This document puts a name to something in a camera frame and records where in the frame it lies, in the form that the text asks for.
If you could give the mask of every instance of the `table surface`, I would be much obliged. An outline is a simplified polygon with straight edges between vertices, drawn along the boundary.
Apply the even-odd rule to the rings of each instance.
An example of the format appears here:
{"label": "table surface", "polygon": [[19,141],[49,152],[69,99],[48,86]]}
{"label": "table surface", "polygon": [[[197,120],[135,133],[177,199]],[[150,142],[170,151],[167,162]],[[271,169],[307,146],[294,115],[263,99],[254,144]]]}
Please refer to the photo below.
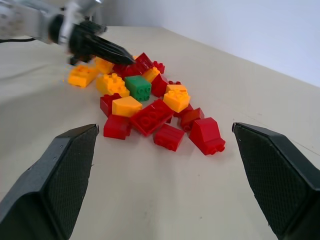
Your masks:
{"label": "table surface", "polygon": [[[320,168],[320,90],[162,28],[110,27],[105,37],[146,52],[181,81],[191,104],[219,123],[226,149],[204,156],[189,140],[177,152],[134,132],[97,137],[94,166],[72,240],[275,240],[250,189],[233,122],[285,134]],[[0,199],[53,138],[106,116],[95,84],[63,83],[61,47],[0,45]]]}

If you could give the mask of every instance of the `yellow lego brick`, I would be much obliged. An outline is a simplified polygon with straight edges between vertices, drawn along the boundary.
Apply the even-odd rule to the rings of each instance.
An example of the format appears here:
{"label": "yellow lego brick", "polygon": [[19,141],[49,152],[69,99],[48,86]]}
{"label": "yellow lego brick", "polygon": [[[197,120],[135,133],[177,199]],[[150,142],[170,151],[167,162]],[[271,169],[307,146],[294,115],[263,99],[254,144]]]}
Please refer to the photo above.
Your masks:
{"label": "yellow lego brick", "polygon": [[190,102],[190,96],[186,91],[180,91],[178,89],[170,90],[163,96],[163,101],[176,113],[180,113],[182,110],[188,107]]}
{"label": "yellow lego brick", "polygon": [[68,83],[71,85],[85,88],[99,75],[99,71],[94,67],[78,65],[71,70]]}
{"label": "yellow lego brick", "polygon": [[142,104],[135,100],[132,96],[127,96],[112,101],[113,115],[130,118],[141,109]]}
{"label": "yellow lego brick", "polygon": [[180,84],[169,84],[166,86],[165,93],[169,91],[179,90],[180,92],[188,92],[187,88],[184,85]]}
{"label": "yellow lego brick", "polygon": [[118,93],[122,98],[130,95],[129,90],[125,87],[125,82],[116,73],[99,77],[96,81],[96,88],[102,95]]}
{"label": "yellow lego brick", "polygon": [[160,74],[160,71],[156,68],[153,67],[146,71],[142,76],[149,82],[152,83],[152,81]]}
{"label": "yellow lego brick", "polygon": [[99,72],[103,74],[112,73],[113,71],[112,69],[114,67],[114,64],[112,62],[103,60],[102,58],[99,58],[99,57],[96,57],[94,61],[95,61],[96,69],[98,69]]}

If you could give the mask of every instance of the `cable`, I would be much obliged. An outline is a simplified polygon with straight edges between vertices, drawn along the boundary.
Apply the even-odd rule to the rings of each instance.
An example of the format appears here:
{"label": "cable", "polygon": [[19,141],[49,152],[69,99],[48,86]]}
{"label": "cable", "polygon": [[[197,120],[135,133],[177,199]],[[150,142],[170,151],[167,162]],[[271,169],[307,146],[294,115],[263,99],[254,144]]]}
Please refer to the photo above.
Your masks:
{"label": "cable", "polygon": [[35,38],[26,39],[0,39],[0,44],[2,43],[26,43],[36,40]]}

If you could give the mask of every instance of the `lego brick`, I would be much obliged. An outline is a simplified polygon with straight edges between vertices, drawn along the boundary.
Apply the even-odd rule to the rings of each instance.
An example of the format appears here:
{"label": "lego brick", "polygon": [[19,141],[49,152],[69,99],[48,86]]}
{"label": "lego brick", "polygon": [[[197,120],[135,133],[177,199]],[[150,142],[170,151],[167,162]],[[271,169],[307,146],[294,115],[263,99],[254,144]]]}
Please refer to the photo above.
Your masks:
{"label": "lego brick", "polygon": [[114,64],[112,62],[106,61],[100,57],[94,58],[95,66],[100,73],[110,74],[113,71]]}
{"label": "lego brick", "polygon": [[172,90],[168,91],[163,96],[163,101],[167,104],[173,111],[180,113],[182,110],[188,107],[190,102],[190,96],[186,91]]}
{"label": "lego brick", "polygon": [[127,69],[127,65],[122,65],[122,64],[115,64],[112,68],[112,70],[118,74],[119,77],[123,78],[123,74],[125,73]]}
{"label": "lego brick", "polygon": [[103,128],[103,136],[106,138],[125,140],[130,133],[130,119],[124,116],[110,115]]}
{"label": "lego brick", "polygon": [[185,132],[168,124],[162,125],[154,135],[154,143],[171,151],[177,151]]}
{"label": "lego brick", "polygon": [[190,105],[190,103],[189,103],[189,105],[185,108],[185,109],[183,109],[181,112],[175,112],[174,114],[173,114],[173,116],[174,117],[176,117],[176,118],[182,118],[182,116],[184,115],[184,114],[186,114],[187,112],[190,112],[190,111],[192,111],[194,108]]}
{"label": "lego brick", "polygon": [[180,85],[181,82],[179,82],[179,81],[169,81],[169,84],[170,84],[170,85],[174,85],[174,84]]}
{"label": "lego brick", "polygon": [[148,56],[145,53],[142,53],[135,59],[134,64],[128,66],[115,64],[113,67],[113,71],[122,78],[125,78],[142,75],[153,67],[154,64],[152,63],[152,61],[148,58]]}
{"label": "lego brick", "polygon": [[189,138],[204,155],[225,150],[226,141],[221,138],[218,123],[212,117],[195,120]]}
{"label": "lego brick", "polygon": [[160,71],[161,74],[165,73],[165,65],[161,62],[154,61],[153,65]]}
{"label": "lego brick", "polygon": [[139,102],[148,101],[151,94],[151,83],[143,76],[127,76],[125,86],[130,91],[130,96]]}
{"label": "lego brick", "polygon": [[174,115],[161,99],[154,101],[130,118],[130,122],[144,136],[149,136]]}
{"label": "lego brick", "polygon": [[166,93],[167,85],[168,85],[168,80],[165,76],[162,74],[158,74],[154,80],[152,81],[152,86],[151,86],[151,93],[160,98]]}
{"label": "lego brick", "polygon": [[160,71],[156,68],[153,67],[146,71],[142,76],[149,82],[152,83],[152,81],[160,74]]}
{"label": "lego brick", "polygon": [[68,77],[68,83],[74,86],[85,88],[99,75],[95,67],[78,65],[73,68]]}
{"label": "lego brick", "polygon": [[119,93],[115,93],[113,95],[106,94],[100,97],[100,109],[107,117],[109,117],[112,113],[112,101],[120,98],[121,96],[119,95]]}
{"label": "lego brick", "polygon": [[180,92],[188,92],[187,88],[181,84],[168,84],[165,93],[169,91],[179,90]]}
{"label": "lego brick", "polygon": [[99,77],[96,81],[96,88],[103,95],[118,93],[122,98],[130,95],[129,90],[125,87],[125,82],[116,73]]}
{"label": "lego brick", "polygon": [[180,126],[185,132],[189,132],[195,120],[204,119],[204,118],[205,118],[205,114],[199,107],[197,109],[194,109],[185,113],[181,118]]}
{"label": "lego brick", "polygon": [[144,74],[146,71],[154,67],[153,62],[144,52],[135,59],[135,64],[141,74]]}
{"label": "lego brick", "polygon": [[113,115],[130,118],[141,109],[142,104],[135,100],[132,96],[127,96],[112,101]]}

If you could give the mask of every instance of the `red sloped lego brick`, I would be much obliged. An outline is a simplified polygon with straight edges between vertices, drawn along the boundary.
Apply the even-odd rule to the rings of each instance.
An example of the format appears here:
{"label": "red sloped lego brick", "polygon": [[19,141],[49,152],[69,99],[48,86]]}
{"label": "red sloped lego brick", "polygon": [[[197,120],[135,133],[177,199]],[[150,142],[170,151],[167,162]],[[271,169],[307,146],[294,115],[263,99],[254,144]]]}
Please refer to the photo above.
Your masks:
{"label": "red sloped lego brick", "polygon": [[165,73],[166,66],[163,63],[154,61],[153,65],[160,71],[161,74]]}
{"label": "red sloped lego brick", "polygon": [[123,66],[121,64],[115,64],[113,67],[113,71],[121,76],[122,78],[132,77],[143,75],[150,68],[153,68],[154,64],[148,58],[145,53],[142,53],[139,57],[136,58],[135,63]]}
{"label": "red sloped lego brick", "polygon": [[174,81],[169,81],[169,84],[170,84],[170,85],[181,85],[181,82],[179,82],[179,81],[176,81],[176,82],[174,82]]}
{"label": "red sloped lego brick", "polygon": [[195,120],[189,138],[204,155],[225,150],[226,141],[221,138],[218,123],[212,117]]}
{"label": "red sloped lego brick", "polygon": [[162,74],[158,74],[151,82],[151,93],[157,98],[163,97],[166,93],[168,80]]}
{"label": "red sloped lego brick", "polygon": [[119,93],[115,93],[113,95],[106,94],[100,97],[100,108],[107,117],[112,113],[112,101],[120,98],[121,96]]}
{"label": "red sloped lego brick", "polygon": [[122,64],[115,64],[112,70],[121,78],[123,78],[123,74],[125,73],[128,66]]}
{"label": "red sloped lego brick", "polygon": [[173,114],[176,118],[182,118],[182,116],[190,111],[192,111],[194,108],[189,104],[185,109],[183,109],[181,112],[175,112]]}
{"label": "red sloped lego brick", "polygon": [[188,111],[181,118],[180,126],[185,132],[189,132],[195,120],[204,119],[205,115],[201,108]]}
{"label": "red sloped lego brick", "polygon": [[168,124],[162,125],[154,136],[154,143],[171,151],[177,151],[185,132]]}
{"label": "red sloped lego brick", "polygon": [[130,119],[124,116],[110,115],[103,128],[103,136],[106,138],[125,140],[130,133]]}
{"label": "red sloped lego brick", "polygon": [[137,57],[135,60],[135,65],[137,70],[141,72],[141,75],[155,66],[145,53],[142,53]]}
{"label": "red sloped lego brick", "polygon": [[147,137],[173,115],[174,111],[164,101],[158,99],[133,115],[130,118],[130,122]]}

